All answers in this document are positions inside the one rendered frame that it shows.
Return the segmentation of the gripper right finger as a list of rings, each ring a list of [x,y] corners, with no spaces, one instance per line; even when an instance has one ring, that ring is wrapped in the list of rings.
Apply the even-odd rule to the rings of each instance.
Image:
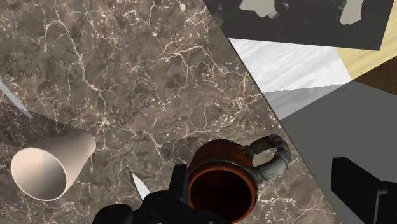
[[[381,181],[348,158],[335,157],[331,190],[364,224],[397,224],[397,183]]]

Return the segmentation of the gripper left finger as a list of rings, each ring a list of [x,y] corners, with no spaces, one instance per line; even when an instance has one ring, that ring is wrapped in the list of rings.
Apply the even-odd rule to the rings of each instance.
[[[92,224],[188,224],[188,168],[175,165],[167,190],[149,193],[135,211],[127,204],[100,209]]]

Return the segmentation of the white serrated knife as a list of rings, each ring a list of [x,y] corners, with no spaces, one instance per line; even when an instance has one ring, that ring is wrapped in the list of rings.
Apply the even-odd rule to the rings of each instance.
[[[151,192],[148,187],[143,183],[143,181],[138,178],[133,172],[132,169],[127,166],[127,173],[129,175],[131,183],[135,186],[141,200],[143,201],[146,196],[148,196]]]

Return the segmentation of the beige cone-shaped cup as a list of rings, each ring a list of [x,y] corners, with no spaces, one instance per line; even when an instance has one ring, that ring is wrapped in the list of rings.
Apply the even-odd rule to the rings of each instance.
[[[76,181],[95,148],[95,138],[82,130],[47,139],[18,151],[11,160],[11,175],[33,199],[57,200]]]

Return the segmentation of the dark patterned robot stand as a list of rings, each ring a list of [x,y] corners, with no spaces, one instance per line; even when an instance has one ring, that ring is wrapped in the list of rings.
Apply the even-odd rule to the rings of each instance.
[[[394,0],[203,0],[223,34],[304,45],[379,50]]]

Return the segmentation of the thin pale grey slab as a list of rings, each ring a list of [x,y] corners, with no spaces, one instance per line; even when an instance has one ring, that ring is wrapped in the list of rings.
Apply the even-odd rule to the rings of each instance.
[[[9,100],[14,103],[14,105],[28,118],[33,118],[33,116],[29,113],[27,108],[16,98],[16,96],[8,89],[8,87],[0,81],[0,90],[3,92]]]

